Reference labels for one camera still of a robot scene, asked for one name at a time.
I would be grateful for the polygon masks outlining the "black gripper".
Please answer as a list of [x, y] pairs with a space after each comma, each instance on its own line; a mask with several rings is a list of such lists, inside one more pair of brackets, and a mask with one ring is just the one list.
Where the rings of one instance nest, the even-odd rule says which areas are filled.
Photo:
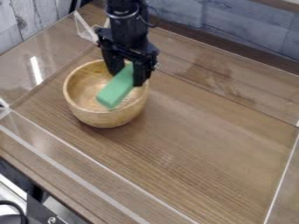
[[124, 60], [133, 63], [133, 86], [141, 87], [155, 70], [159, 50], [148, 40], [148, 11], [133, 8], [127, 12], [107, 11], [108, 28], [99, 28], [97, 45], [101, 48], [107, 70], [116, 76], [125, 66]]

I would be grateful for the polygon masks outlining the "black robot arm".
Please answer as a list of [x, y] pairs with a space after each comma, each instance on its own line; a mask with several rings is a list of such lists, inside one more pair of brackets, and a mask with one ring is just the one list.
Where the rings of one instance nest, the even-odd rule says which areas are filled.
[[113, 76], [133, 64], [133, 86], [141, 87], [151, 78], [157, 63], [159, 49], [149, 42], [149, 14], [145, 0], [107, 0], [108, 28], [97, 28], [97, 47], [101, 49], [107, 69]]

